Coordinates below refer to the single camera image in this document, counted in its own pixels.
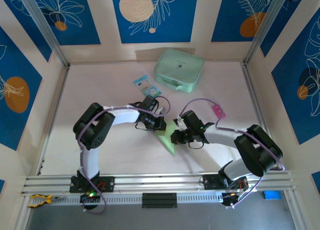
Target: blue packet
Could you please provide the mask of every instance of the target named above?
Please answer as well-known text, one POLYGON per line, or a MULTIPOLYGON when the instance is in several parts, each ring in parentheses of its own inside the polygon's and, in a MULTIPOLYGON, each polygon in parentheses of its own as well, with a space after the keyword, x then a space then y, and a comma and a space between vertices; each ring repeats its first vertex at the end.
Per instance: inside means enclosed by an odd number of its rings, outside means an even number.
POLYGON ((149 82, 147 75, 142 76, 133 82, 145 95, 151 95, 153 98, 161 94, 157 87, 149 82))

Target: blue block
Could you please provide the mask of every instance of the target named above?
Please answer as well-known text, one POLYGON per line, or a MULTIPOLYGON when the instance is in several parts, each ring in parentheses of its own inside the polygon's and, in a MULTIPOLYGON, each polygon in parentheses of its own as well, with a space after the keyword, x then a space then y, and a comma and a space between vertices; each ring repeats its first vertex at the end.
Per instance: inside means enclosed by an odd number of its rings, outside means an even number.
POLYGON ((280 191, 264 191, 263 197, 267 200, 281 199, 280 191))

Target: white table surface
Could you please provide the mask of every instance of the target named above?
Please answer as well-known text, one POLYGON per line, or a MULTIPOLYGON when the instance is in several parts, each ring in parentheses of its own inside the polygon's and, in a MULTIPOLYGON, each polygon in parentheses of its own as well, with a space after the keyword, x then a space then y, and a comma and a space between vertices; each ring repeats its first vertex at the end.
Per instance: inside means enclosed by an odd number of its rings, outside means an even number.
MULTIPOLYGON (((162 95, 171 102, 165 120, 177 117, 192 99, 213 97, 226 118, 220 126, 245 128, 256 124, 243 72, 238 62, 206 61, 197 88, 192 93, 171 90, 154 81, 155 61, 72 65, 60 100, 45 151, 41 175, 73 175, 80 164, 80 152, 73 126, 93 102, 102 106, 124 106, 142 101, 145 95, 133 81, 147 74, 162 95)), ((166 102, 160 99, 160 105, 166 102)), ((208 103, 198 101, 192 109, 204 123, 217 120, 208 103)), ((190 173, 218 171, 240 157, 236 149, 219 144, 200 150, 179 145, 172 156, 154 133, 137 130, 134 124, 113 126, 101 145, 101 174, 190 173)))

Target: mint green pouch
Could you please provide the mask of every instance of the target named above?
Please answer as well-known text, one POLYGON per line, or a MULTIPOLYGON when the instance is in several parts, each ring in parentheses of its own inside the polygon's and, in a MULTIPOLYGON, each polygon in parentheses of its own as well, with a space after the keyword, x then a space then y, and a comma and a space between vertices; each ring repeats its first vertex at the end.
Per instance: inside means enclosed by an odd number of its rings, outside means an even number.
POLYGON ((155 68, 155 80, 171 89, 192 92, 199 81, 204 60, 175 49, 166 49, 155 68))

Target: orange circle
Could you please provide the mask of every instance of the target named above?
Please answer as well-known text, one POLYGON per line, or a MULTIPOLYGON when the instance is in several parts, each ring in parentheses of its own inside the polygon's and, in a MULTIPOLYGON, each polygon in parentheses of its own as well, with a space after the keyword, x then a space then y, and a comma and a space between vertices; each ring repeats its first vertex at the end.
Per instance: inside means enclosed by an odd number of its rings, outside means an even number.
POLYGON ((308 97, 308 88, 304 85, 300 86, 297 91, 299 99, 306 99, 308 97))
POLYGON ((259 12, 245 19, 240 27, 241 36, 246 38, 254 37, 265 15, 264 12, 259 12))
POLYGON ((150 32, 151 34, 153 34, 153 33, 156 32, 156 29, 155 29, 155 28, 150 28, 150 29, 149 29, 149 32, 150 32))
POLYGON ((64 22, 62 22, 62 21, 57 21, 56 23, 55 23, 55 27, 58 29, 58 30, 60 30, 60 31, 65 31, 65 30, 67 30, 67 25, 64 23, 64 22))
POLYGON ((23 113, 28 107, 30 100, 30 92, 28 84, 24 79, 20 77, 11 77, 6 81, 6 85, 4 90, 7 91, 5 94, 5 102, 10 110, 15 113, 23 113))

